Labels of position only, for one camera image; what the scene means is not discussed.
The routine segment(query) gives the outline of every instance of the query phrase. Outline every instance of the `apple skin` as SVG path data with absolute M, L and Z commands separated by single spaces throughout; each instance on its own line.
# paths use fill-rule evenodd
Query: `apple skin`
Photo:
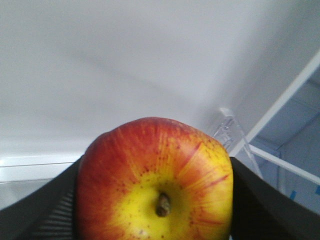
M 156 214 L 159 195 L 170 213 Z M 227 240 L 233 171 L 223 146 L 189 125 L 146 117 L 103 133 L 82 156 L 82 240 Z

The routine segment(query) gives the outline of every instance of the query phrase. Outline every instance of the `white refrigerator wall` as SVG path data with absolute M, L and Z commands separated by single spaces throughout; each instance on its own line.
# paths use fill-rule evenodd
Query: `white refrigerator wall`
M 212 134 L 228 108 L 252 140 L 320 64 L 319 12 L 302 0 L 2 2 L 0 188 L 54 177 L 141 117 Z
M 300 131 L 281 149 L 282 159 L 320 176 L 320 116 Z M 286 194 L 320 214 L 320 185 L 291 172 L 284 173 Z

